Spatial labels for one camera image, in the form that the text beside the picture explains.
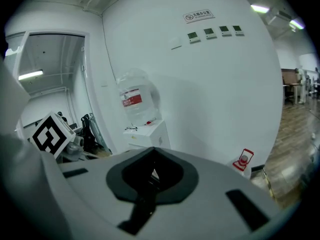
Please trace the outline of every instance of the wooden floor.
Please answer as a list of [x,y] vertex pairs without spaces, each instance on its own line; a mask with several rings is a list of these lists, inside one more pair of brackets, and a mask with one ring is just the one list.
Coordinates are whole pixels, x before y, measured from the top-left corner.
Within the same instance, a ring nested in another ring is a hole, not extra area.
[[319,146],[320,101],[309,98],[305,105],[285,104],[265,172],[253,173],[251,181],[268,191],[281,208],[298,202],[305,188],[305,175],[314,167],[311,158]]

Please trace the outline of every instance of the black bag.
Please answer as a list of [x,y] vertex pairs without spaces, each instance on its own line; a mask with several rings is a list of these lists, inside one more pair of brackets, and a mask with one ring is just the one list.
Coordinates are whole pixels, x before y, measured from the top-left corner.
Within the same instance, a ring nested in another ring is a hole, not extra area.
[[96,146],[95,136],[91,133],[89,126],[89,115],[86,114],[81,118],[82,121],[82,130],[77,134],[77,136],[81,136],[84,139],[83,149],[88,153],[93,154],[93,148]]

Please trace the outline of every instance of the white wall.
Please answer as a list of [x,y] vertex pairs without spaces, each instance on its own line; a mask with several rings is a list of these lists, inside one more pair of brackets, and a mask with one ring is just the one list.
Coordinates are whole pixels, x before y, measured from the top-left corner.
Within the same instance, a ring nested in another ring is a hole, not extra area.
[[294,70],[299,67],[294,45],[289,37],[279,38],[273,43],[282,69]]
[[273,41],[282,69],[302,67],[315,71],[319,67],[316,48],[306,30],[298,30]]
[[81,118],[85,114],[92,113],[86,88],[85,73],[82,70],[82,66],[84,65],[83,55],[84,52],[80,51],[77,56],[70,87],[70,97],[78,127],[82,126]]
[[26,2],[5,27],[6,36],[24,31],[53,30],[86,32],[88,79],[94,83],[89,98],[101,134],[112,153],[128,149],[122,132],[128,121],[119,99],[103,39],[102,19],[81,8],[51,2]]
[[[216,18],[186,24],[209,9]],[[160,95],[172,149],[221,163],[254,151],[264,164],[282,112],[279,60],[266,27],[246,0],[119,0],[103,14],[112,67],[146,71]],[[245,36],[221,37],[240,25]],[[206,40],[213,27],[218,38]],[[189,44],[197,31],[201,42]],[[180,37],[182,47],[168,42]]]
[[29,100],[21,115],[23,127],[43,119],[50,111],[55,113],[59,111],[62,112],[68,124],[73,124],[68,110],[66,93],[64,91],[58,91]]

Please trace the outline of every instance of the ceiling light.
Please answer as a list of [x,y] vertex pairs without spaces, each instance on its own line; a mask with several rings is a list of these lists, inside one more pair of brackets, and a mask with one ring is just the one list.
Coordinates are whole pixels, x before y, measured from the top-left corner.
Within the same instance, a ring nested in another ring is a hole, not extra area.
[[5,51],[5,56],[17,54],[19,52],[19,49],[20,49],[20,46],[18,46],[16,50],[12,50],[11,48],[9,48],[8,50]]
[[32,78],[32,77],[35,77],[35,76],[40,76],[43,73],[44,72],[41,69],[41,70],[34,71],[34,72],[31,72],[31,73],[28,73],[28,74],[22,74],[22,75],[19,76],[19,80],[26,79],[26,78]]
[[266,7],[262,7],[262,6],[259,6],[259,5],[254,5],[252,4],[251,7],[258,13],[267,13],[269,11],[269,8],[266,8]]
[[305,27],[300,25],[298,22],[296,22],[295,20],[291,20],[290,24],[296,26],[298,29],[303,30]]

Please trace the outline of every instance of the no smoking sign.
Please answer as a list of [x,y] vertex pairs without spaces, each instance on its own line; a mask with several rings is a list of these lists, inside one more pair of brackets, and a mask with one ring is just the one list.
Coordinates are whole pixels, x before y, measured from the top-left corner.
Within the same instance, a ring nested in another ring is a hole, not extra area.
[[184,20],[186,23],[191,23],[191,22],[197,22],[197,21],[202,21],[206,19],[212,19],[215,18],[214,15],[211,13],[210,10],[204,9],[204,10],[197,10],[193,12],[189,12],[183,15]]

